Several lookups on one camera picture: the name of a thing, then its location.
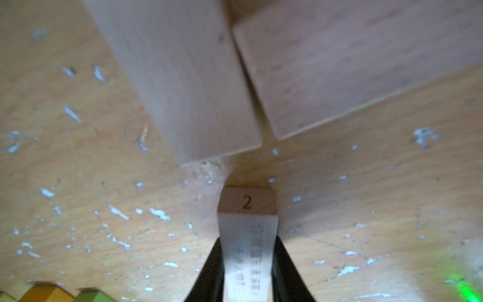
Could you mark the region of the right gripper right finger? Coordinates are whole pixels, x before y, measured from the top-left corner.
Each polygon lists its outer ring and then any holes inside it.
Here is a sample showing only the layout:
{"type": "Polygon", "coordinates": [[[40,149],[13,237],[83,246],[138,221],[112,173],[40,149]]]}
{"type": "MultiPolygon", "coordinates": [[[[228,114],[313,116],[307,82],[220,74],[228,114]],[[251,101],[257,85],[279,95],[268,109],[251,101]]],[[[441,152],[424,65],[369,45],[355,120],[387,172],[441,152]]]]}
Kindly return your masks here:
{"type": "Polygon", "coordinates": [[[274,302],[315,302],[280,237],[276,237],[272,260],[274,302]]]}

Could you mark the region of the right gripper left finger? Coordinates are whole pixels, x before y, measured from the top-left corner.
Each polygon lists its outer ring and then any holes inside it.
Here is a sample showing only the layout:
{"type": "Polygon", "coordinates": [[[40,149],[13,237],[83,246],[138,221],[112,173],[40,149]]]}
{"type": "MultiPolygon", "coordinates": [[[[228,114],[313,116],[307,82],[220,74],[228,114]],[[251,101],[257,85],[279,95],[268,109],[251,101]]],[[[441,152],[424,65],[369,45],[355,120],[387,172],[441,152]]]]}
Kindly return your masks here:
{"type": "Polygon", "coordinates": [[[218,238],[185,302],[223,302],[225,268],[218,238]]]}

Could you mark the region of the natural wood block bottom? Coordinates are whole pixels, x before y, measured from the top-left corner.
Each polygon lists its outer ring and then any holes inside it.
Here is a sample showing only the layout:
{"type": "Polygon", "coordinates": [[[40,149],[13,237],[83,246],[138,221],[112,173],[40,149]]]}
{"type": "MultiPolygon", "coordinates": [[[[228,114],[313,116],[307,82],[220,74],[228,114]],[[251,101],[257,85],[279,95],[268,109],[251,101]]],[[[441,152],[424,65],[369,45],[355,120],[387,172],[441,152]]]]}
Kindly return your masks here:
{"type": "Polygon", "coordinates": [[[267,301],[279,223],[274,190],[225,187],[217,217],[225,301],[267,301]]]}

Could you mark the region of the natural wood block short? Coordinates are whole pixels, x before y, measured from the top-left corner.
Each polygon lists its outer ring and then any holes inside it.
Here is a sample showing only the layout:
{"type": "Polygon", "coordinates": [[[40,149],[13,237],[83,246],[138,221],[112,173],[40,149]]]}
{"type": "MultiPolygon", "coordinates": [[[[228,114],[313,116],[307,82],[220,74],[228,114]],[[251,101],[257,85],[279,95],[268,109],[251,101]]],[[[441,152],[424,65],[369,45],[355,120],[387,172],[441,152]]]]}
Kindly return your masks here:
{"type": "Polygon", "coordinates": [[[279,140],[482,60],[481,1],[279,1],[233,33],[279,140]]]}

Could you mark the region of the light green block right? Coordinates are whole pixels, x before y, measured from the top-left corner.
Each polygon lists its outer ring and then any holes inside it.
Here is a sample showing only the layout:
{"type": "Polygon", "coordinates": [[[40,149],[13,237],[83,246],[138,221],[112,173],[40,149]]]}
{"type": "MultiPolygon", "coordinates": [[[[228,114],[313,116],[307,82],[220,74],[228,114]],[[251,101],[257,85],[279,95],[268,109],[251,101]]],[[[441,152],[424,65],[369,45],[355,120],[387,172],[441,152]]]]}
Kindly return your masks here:
{"type": "Polygon", "coordinates": [[[73,302],[115,302],[115,300],[100,290],[87,289],[81,291],[73,302]]]}

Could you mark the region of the yellow block small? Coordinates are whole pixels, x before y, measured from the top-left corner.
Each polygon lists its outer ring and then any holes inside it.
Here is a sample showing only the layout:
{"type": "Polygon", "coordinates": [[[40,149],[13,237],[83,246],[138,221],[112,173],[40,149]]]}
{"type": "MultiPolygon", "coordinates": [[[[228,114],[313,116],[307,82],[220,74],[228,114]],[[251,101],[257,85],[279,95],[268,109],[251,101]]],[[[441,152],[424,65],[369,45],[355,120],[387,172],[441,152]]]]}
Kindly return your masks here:
{"type": "Polygon", "coordinates": [[[73,302],[74,297],[57,286],[34,286],[19,302],[73,302]]]}

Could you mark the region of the yellow block lying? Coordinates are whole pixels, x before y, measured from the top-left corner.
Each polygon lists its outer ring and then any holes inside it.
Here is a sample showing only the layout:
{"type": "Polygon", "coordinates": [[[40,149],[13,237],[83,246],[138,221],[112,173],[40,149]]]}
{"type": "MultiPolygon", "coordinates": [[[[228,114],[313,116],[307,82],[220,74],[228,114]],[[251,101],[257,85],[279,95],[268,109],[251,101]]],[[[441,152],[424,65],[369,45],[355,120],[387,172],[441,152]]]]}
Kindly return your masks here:
{"type": "Polygon", "coordinates": [[[0,302],[17,302],[17,300],[9,294],[0,291],[0,302]]]}

